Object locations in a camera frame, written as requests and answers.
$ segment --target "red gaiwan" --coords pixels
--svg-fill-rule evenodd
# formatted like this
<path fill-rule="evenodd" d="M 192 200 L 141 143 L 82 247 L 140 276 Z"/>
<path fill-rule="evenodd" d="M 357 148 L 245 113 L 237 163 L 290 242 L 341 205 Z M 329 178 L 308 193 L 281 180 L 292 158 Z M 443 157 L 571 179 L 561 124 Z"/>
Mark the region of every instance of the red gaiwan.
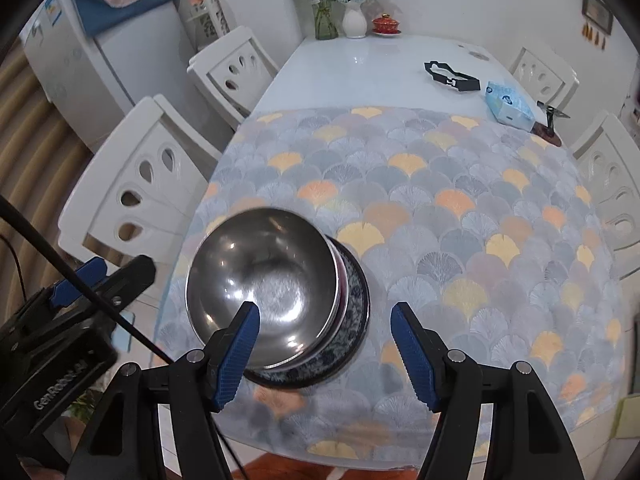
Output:
<path fill-rule="evenodd" d="M 389 14 L 383 14 L 373 20 L 373 32 L 378 34 L 400 34 L 398 30 L 399 22 L 396 22 Z"/>

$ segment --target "brown curtain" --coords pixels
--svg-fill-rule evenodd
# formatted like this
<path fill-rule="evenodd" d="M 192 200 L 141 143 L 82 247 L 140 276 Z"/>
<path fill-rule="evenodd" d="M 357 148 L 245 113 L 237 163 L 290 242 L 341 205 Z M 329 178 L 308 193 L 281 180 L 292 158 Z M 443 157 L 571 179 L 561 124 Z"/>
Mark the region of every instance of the brown curtain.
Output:
<path fill-rule="evenodd" d="M 56 248 L 58 216 L 90 159 L 89 149 L 47 101 L 22 46 L 14 43 L 0 64 L 0 194 Z M 0 233 L 18 254 L 27 296 L 59 278 L 3 220 Z M 14 259 L 0 240 L 0 324 L 22 302 Z"/>

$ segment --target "white vase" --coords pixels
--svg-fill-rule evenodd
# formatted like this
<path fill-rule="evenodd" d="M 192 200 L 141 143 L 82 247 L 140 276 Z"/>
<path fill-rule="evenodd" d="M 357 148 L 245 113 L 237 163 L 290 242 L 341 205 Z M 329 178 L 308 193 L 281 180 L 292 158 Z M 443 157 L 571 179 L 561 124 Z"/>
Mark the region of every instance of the white vase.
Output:
<path fill-rule="evenodd" d="M 344 4 L 344 18 L 342 19 L 342 29 L 347 38 L 364 38 L 367 34 L 367 20 L 357 2 Z"/>

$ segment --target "black strap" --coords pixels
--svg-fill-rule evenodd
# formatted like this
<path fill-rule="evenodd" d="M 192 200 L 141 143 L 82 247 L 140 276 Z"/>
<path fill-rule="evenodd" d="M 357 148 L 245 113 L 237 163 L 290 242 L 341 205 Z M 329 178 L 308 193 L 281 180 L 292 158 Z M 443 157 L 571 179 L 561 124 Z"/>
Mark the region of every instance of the black strap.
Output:
<path fill-rule="evenodd" d="M 442 68 L 451 72 L 454 76 L 461 79 L 453 79 L 442 74 L 438 74 L 432 70 L 433 65 L 438 68 Z M 480 82 L 475 77 L 472 77 L 462 72 L 454 72 L 451 67 L 446 63 L 438 63 L 437 61 L 430 61 L 424 64 L 424 69 L 431 74 L 434 81 L 442 83 L 443 85 L 453 86 L 459 92 L 475 92 L 480 89 Z"/>

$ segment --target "table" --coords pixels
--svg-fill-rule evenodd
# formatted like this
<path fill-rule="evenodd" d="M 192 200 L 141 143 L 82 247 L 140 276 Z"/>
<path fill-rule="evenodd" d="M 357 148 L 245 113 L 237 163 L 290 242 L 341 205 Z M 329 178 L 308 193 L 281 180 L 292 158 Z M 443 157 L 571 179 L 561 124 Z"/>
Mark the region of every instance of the table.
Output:
<path fill-rule="evenodd" d="M 475 52 L 488 58 L 479 59 Z M 447 63 L 480 80 L 480 92 L 436 83 L 424 63 Z M 280 70 L 254 115 L 277 110 L 351 106 L 396 106 L 439 110 L 495 121 L 484 100 L 489 81 L 517 89 L 539 123 L 545 113 L 509 71 L 480 46 L 429 36 L 367 36 L 360 40 L 305 40 Z"/>
<path fill-rule="evenodd" d="M 202 346 L 184 300 L 198 245 L 261 205 L 296 211 L 350 249 L 369 285 L 370 325 L 356 357 L 324 383 L 279 392 L 243 379 L 216 415 L 230 438 L 334 466 L 420 465 L 437 418 L 416 399 L 391 337 L 397 301 L 476 362 L 529 361 L 570 431 L 617 401 L 620 292 L 566 149 L 421 109 L 256 114 L 225 150 L 175 266 L 156 328 L 170 356 Z M 490 428 L 484 406 L 475 460 Z"/>

